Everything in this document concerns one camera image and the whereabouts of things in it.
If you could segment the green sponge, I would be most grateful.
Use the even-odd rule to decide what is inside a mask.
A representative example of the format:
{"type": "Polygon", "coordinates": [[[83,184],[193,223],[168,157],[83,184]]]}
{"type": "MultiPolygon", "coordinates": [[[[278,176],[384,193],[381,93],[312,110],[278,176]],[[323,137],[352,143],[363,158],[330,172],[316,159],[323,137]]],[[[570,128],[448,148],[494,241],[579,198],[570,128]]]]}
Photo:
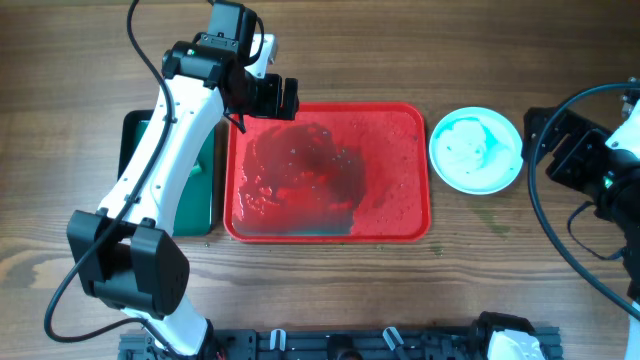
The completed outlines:
{"type": "Polygon", "coordinates": [[[189,173],[189,176],[193,177],[193,176],[201,174],[202,172],[203,172],[203,167],[201,165],[201,162],[199,160],[196,160],[194,165],[193,165],[193,167],[192,167],[192,169],[191,169],[191,171],[190,171],[190,173],[189,173]]]}

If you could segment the white plate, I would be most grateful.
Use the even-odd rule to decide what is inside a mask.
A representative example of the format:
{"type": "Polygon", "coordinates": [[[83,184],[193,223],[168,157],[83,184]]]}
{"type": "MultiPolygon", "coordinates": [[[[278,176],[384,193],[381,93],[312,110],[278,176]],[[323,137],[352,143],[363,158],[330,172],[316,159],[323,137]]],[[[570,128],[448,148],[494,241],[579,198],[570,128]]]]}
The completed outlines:
{"type": "Polygon", "coordinates": [[[494,194],[510,186],[523,167],[522,149],[512,122],[484,107],[464,107],[444,116],[428,145],[436,174],[470,195],[494,194]]]}

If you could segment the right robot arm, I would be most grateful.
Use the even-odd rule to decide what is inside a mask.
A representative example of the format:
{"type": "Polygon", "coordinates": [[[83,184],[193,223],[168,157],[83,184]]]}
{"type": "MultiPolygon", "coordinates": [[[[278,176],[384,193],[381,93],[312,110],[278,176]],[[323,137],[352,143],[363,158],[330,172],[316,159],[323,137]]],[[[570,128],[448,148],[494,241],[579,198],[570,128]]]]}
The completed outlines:
{"type": "Polygon", "coordinates": [[[555,107],[533,107],[524,115],[522,158],[534,213],[544,233],[565,262],[589,285],[630,316],[625,357],[639,357],[639,80],[596,85],[579,91],[555,107]],[[570,107],[589,96],[622,90],[623,123],[610,131],[573,112],[570,107]],[[537,166],[547,155],[550,180],[589,197],[580,210],[617,225],[626,244],[606,259],[620,259],[630,277],[624,300],[589,272],[564,246],[549,223],[537,188],[537,166]]]}

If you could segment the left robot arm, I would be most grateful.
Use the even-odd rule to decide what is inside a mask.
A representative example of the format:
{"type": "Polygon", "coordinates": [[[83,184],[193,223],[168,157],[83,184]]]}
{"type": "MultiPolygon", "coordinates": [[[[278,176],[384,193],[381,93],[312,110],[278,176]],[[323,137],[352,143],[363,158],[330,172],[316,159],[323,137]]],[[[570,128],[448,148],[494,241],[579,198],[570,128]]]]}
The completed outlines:
{"type": "Polygon", "coordinates": [[[220,359],[212,323],[186,296],[190,266],[173,241],[179,201],[196,159],[221,121],[291,121],[298,84],[267,72],[276,53],[260,17],[242,4],[212,3],[209,27],[168,50],[152,73],[160,92],[124,172],[99,208],[67,227],[69,280],[123,312],[151,336],[148,350],[172,359],[220,359]]]}

